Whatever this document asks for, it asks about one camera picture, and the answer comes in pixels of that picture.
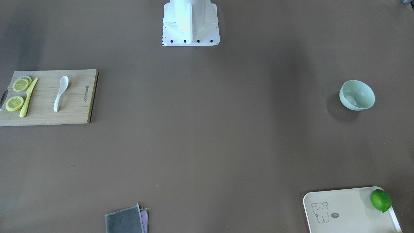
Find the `light green bowl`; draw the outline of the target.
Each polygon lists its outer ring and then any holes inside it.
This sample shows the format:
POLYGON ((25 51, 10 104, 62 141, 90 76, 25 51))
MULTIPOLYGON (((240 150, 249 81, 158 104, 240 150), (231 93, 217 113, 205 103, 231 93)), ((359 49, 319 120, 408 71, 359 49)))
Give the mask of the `light green bowl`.
POLYGON ((362 81, 346 81, 339 93, 341 103, 353 111, 362 111, 371 108, 376 97, 370 86, 362 81))

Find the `white ceramic spoon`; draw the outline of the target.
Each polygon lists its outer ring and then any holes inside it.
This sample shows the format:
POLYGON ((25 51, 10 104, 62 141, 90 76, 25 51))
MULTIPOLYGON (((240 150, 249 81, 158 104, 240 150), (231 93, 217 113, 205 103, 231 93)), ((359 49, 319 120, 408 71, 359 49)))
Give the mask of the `white ceramic spoon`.
POLYGON ((64 75, 60 79, 59 90, 58 90, 58 93, 57 93, 57 96, 56 96, 56 99, 55 99, 55 102, 54 102, 54 105, 53 105, 53 110, 55 112, 59 111, 60 98, 61 98, 62 94, 65 92, 65 90, 68 88, 68 86, 69 86, 69 78, 66 75, 64 75))

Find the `grey folded cloth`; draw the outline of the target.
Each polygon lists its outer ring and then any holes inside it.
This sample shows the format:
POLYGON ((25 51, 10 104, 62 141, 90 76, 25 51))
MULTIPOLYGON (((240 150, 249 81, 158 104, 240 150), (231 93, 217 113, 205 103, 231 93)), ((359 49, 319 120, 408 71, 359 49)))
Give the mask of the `grey folded cloth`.
POLYGON ((148 233, 148 208, 135 206, 105 215, 107 233, 148 233))

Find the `bamboo cutting board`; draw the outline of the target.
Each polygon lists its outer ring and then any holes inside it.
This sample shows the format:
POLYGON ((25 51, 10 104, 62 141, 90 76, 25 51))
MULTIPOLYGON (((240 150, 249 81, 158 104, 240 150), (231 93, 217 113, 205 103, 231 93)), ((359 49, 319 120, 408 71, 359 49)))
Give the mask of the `bamboo cutting board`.
POLYGON ((6 105, 1 108, 0 125, 4 126, 34 126, 88 124, 91 119, 93 102, 98 78, 97 69, 87 70, 48 70, 48 71, 15 71, 9 83, 5 97, 7 102, 11 97, 27 97, 26 91, 15 92, 12 84, 22 76, 37 79, 25 117, 19 116, 19 111, 9 112, 6 105), (58 111, 53 110, 60 87, 62 76, 69 79, 68 88, 60 97, 58 111))

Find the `cream tray with bunny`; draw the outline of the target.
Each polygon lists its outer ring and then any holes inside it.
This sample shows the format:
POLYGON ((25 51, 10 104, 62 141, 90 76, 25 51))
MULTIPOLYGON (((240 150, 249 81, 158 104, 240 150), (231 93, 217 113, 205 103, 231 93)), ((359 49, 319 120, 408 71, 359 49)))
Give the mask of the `cream tray with bunny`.
POLYGON ((378 187, 309 192, 303 198, 311 233, 401 233, 393 208, 385 212, 371 203, 378 187))

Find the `yellow plastic knife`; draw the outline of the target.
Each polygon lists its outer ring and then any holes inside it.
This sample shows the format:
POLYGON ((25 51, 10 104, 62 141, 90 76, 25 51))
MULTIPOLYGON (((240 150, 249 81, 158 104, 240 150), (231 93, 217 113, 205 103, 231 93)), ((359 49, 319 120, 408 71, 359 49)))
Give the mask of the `yellow plastic knife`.
POLYGON ((20 113, 19 113, 20 117, 25 117, 26 114, 27 114, 27 111, 28 111, 28 108, 29 108, 29 103, 30 103, 31 96, 32 96, 32 92, 33 92, 37 82, 38 82, 38 78, 35 78, 26 90, 27 97, 25 99, 25 102, 24 102, 21 110, 20 110, 20 113))

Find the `lemon slice near knife blade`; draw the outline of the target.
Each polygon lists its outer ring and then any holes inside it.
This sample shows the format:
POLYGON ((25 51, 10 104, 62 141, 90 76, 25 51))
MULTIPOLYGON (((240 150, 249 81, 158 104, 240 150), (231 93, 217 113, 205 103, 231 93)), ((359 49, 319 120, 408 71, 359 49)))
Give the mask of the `lemon slice near knife blade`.
POLYGON ((30 76, 22 76, 13 83, 12 89, 15 92, 25 91, 30 86, 31 83, 32 83, 32 78, 30 76))

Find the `green lime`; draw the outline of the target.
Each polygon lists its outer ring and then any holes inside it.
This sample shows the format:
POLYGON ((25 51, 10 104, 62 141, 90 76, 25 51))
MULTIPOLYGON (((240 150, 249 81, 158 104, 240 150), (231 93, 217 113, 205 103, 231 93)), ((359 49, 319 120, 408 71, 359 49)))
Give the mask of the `green lime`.
POLYGON ((387 192, 381 189, 375 189, 370 196, 373 207, 381 212, 388 211, 392 206, 392 200, 387 192))

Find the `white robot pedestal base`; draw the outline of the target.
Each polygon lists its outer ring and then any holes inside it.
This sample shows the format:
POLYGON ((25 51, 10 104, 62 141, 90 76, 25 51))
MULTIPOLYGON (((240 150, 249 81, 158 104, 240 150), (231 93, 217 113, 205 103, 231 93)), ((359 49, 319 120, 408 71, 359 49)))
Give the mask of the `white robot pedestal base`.
POLYGON ((164 5, 163 46, 220 44, 216 4, 210 0, 170 0, 164 5))

